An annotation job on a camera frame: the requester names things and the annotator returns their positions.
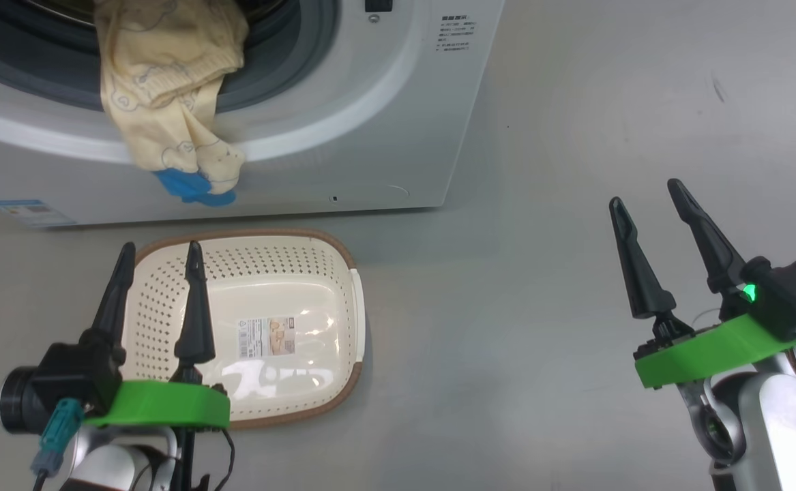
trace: front-loading washing machine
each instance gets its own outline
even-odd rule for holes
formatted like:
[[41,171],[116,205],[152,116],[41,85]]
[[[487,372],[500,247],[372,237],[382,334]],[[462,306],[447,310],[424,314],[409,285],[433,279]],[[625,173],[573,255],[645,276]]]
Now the front-loading washing machine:
[[237,199],[185,204],[102,112],[92,0],[0,0],[0,209],[30,226],[443,203],[503,0],[239,0],[214,133]]

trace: cloth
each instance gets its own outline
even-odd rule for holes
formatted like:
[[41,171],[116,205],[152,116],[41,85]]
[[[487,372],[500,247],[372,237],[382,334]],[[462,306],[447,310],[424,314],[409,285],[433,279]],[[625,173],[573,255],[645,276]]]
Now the cloth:
[[246,161],[211,131],[222,79],[243,66],[248,26],[239,7],[233,0],[97,0],[95,27],[104,112],[136,164],[156,172],[174,196],[223,203],[194,197],[230,192]]

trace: green light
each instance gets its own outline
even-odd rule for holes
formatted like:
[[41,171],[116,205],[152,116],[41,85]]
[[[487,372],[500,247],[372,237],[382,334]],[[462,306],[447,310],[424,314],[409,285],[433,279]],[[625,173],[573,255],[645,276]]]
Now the green light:
[[750,302],[756,301],[756,286],[753,284],[749,284],[743,287],[743,292],[746,293],[746,296],[749,297]]

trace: white plastic basket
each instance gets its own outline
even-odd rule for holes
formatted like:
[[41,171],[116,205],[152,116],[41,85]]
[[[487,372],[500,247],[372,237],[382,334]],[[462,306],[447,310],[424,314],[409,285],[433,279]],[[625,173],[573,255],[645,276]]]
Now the white plastic basket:
[[128,293],[125,379],[167,380],[185,314],[188,243],[204,251],[216,359],[232,427],[315,416],[348,397],[364,356],[364,296],[345,247],[315,230],[239,230],[153,243]]

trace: teal cable connector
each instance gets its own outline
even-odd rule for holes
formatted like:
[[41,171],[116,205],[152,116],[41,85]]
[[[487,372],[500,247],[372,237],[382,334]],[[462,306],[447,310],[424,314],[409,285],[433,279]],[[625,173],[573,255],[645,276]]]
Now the teal cable connector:
[[58,401],[43,435],[40,435],[40,451],[37,451],[37,456],[31,463],[31,470],[35,475],[46,473],[49,477],[55,477],[64,461],[64,451],[67,450],[70,439],[83,425],[84,417],[83,407],[76,399],[65,398]]

